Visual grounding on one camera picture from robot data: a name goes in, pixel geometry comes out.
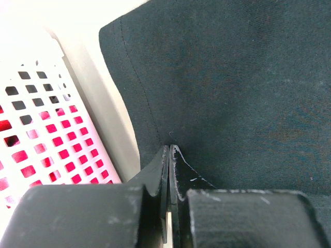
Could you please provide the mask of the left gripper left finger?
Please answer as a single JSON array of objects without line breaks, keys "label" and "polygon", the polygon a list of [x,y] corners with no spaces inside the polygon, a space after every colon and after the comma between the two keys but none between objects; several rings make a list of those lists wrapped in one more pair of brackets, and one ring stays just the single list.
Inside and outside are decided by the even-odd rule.
[{"label": "left gripper left finger", "polygon": [[15,208],[1,247],[162,247],[169,148],[122,184],[40,185]]}]

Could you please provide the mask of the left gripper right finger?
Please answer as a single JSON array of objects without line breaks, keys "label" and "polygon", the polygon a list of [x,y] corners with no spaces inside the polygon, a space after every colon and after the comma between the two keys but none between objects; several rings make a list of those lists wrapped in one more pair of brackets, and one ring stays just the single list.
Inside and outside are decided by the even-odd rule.
[{"label": "left gripper right finger", "polygon": [[217,189],[169,152],[174,247],[330,247],[329,212],[291,190]]}]

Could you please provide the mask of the black t shirt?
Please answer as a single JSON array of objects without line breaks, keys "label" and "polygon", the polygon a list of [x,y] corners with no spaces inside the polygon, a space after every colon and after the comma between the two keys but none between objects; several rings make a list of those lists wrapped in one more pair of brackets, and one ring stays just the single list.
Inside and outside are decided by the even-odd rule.
[{"label": "black t shirt", "polygon": [[140,165],[305,193],[330,233],[330,1],[148,1],[99,31]]}]

